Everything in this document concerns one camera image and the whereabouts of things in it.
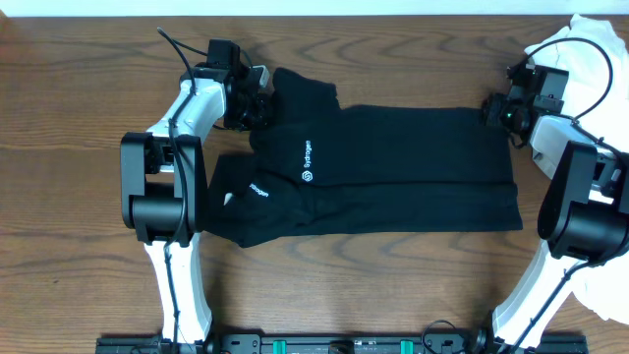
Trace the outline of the black t-shirt with logo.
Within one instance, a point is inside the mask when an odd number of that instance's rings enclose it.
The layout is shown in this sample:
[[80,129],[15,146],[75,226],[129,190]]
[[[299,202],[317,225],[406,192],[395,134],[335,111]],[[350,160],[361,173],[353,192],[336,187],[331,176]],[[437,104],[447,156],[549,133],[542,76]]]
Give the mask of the black t-shirt with logo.
[[274,122],[223,154],[206,230],[243,248],[286,236],[522,228],[503,130],[478,109],[342,108],[334,85],[280,68]]

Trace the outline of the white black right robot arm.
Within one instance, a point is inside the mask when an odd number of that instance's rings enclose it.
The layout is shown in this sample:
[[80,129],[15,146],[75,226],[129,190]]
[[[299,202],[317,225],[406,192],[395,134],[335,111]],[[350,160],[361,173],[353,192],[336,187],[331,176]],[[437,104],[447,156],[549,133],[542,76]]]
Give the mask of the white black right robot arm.
[[563,114],[569,74],[541,65],[507,71],[511,89],[483,104],[486,125],[501,126],[556,165],[538,216],[541,238],[518,284],[491,313],[472,353],[570,353],[582,339],[546,339],[543,331],[581,269],[628,251],[628,155]]

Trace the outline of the pile of white clothes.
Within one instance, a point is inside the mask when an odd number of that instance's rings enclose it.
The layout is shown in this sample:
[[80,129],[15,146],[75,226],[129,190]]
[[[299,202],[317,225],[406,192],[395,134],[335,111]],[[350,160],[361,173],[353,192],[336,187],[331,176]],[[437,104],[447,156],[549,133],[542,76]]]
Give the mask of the pile of white clothes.
[[[628,150],[628,48],[611,22],[573,15],[569,24],[545,42],[560,43],[525,49],[535,64],[566,70],[569,80],[562,113],[579,119],[581,127],[620,151]],[[628,323],[628,257],[604,266],[587,267],[565,286],[586,308],[603,320]]]

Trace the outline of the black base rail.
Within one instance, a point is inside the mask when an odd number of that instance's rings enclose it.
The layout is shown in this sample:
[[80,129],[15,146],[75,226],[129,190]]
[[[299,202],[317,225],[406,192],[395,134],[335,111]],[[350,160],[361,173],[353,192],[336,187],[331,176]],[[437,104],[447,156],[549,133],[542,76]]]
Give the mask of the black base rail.
[[511,349],[485,334],[431,330],[418,336],[260,336],[252,333],[212,336],[178,347],[153,337],[99,338],[97,354],[214,353],[214,354],[430,354],[509,353]]

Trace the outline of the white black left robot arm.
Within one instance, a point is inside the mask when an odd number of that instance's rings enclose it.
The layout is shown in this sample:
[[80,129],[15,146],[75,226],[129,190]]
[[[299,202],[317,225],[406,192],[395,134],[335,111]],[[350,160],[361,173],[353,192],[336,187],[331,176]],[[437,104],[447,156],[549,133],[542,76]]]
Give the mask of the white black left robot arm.
[[179,81],[163,117],[120,144],[121,206],[156,275],[163,311],[159,344],[194,350],[212,323],[203,292],[199,240],[208,207],[202,145],[218,120],[264,112],[265,66],[200,64]]

